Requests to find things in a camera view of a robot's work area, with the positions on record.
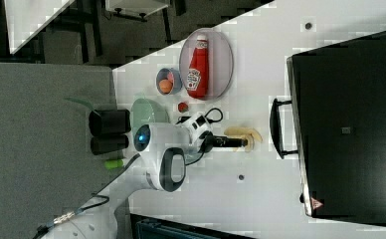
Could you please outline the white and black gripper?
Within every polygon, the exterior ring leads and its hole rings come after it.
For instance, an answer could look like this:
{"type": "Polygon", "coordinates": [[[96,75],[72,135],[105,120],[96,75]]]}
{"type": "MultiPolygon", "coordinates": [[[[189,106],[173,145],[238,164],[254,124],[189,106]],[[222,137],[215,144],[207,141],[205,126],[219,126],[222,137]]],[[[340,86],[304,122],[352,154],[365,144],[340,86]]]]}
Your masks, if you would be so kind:
{"type": "MultiPolygon", "coordinates": [[[[209,121],[201,113],[193,114],[191,117],[181,117],[181,125],[189,132],[189,152],[198,153],[204,138],[205,132],[211,132],[212,127],[209,121]]],[[[230,138],[227,136],[215,136],[212,142],[214,147],[246,147],[248,141],[242,138],[230,138]]]]}

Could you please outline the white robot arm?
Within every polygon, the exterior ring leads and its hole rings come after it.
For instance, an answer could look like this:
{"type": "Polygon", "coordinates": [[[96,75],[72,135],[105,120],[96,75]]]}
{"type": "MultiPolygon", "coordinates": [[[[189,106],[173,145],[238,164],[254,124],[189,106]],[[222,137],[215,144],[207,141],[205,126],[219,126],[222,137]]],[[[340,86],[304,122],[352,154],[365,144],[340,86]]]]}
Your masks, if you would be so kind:
{"type": "Polygon", "coordinates": [[[38,228],[33,239],[116,239],[115,210],[134,192],[173,192],[181,187],[186,166],[214,147],[247,147],[244,137],[212,133],[212,120],[196,113],[182,122],[151,122],[133,137],[136,154],[124,171],[80,208],[38,228]]]}

